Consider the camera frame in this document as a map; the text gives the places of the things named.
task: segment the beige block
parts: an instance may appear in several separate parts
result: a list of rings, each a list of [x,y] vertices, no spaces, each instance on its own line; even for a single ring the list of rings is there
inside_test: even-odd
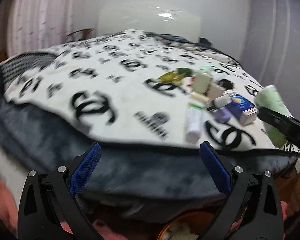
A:
[[[217,84],[214,84],[212,83],[209,87],[209,91],[208,91],[208,97],[213,100],[213,99],[216,99],[218,97],[221,97],[223,96],[223,92],[225,91],[226,89],[217,85]]]
[[[208,103],[209,101],[211,101],[210,98],[204,96],[204,95],[201,95],[199,93],[196,93],[196,92],[192,92],[190,94],[190,98],[194,99],[194,100],[197,100],[199,102],[202,102],[204,104]]]
[[[199,94],[207,92],[211,80],[212,77],[209,74],[199,72],[192,83],[192,91]]]

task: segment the bed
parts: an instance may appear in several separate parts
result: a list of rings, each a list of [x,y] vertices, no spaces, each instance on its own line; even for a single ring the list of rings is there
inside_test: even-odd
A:
[[[217,49],[136,29],[14,56],[0,64],[0,144],[28,170],[46,173],[98,142],[102,158],[82,196],[149,222],[224,198],[199,158],[202,141],[249,172],[287,176],[300,152],[276,149],[258,119],[242,127],[211,117],[196,144],[184,140],[191,88],[157,78],[204,64],[252,102],[262,89]]]

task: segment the white wall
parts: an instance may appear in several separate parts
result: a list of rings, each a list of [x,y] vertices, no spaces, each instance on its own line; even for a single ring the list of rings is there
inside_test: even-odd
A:
[[[97,28],[104,4],[151,0],[74,0],[74,29]],[[152,0],[201,17],[201,37],[225,53],[238,58],[244,44],[249,0]]]

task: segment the blue gripper pad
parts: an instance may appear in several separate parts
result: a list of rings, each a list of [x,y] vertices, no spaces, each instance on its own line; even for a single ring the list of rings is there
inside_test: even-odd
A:
[[[215,156],[214,150],[206,142],[203,142],[200,145],[199,153],[218,191],[228,197],[231,193],[231,177]]]
[[[74,171],[70,178],[69,192],[72,197],[82,192],[100,158],[101,147],[96,143],[87,153],[85,158],[82,160],[82,162],[79,164],[78,168]]]

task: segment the white blanket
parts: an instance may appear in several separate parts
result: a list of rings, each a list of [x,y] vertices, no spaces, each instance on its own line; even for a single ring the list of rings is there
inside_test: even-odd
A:
[[[274,148],[261,120],[242,127],[234,117],[219,124],[209,114],[197,144],[185,141],[191,88],[186,79],[183,86],[160,84],[159,76],[209,64],[217,79],[230,80],[252,102],[262,87],[227,56],[175,45],[140,30],[60,45],[53,48],[61,54],[51,65],[24,72],[5,97],[56,113],[97,141],[198,147],[207,140],[215,148]]]

